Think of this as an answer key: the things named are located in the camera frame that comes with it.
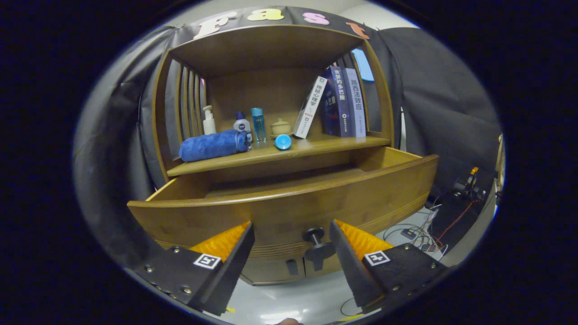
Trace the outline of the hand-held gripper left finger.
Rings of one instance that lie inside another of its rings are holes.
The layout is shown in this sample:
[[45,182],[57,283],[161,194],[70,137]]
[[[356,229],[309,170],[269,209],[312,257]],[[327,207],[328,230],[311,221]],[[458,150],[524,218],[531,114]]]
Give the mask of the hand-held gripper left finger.
[[181,304],[219,316],[227,310],[254,242],[253,224],[245,222],[190,248],[161,249],[133,272]]

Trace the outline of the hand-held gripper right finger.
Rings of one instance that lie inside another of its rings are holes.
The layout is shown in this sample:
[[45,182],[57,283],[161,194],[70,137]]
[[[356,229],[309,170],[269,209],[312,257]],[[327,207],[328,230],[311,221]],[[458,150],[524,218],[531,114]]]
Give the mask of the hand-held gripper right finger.
[[330,224],[330,239],[363,313],[392,312],[448,274],[448,267],[410,243],[393,246],[337,219]]

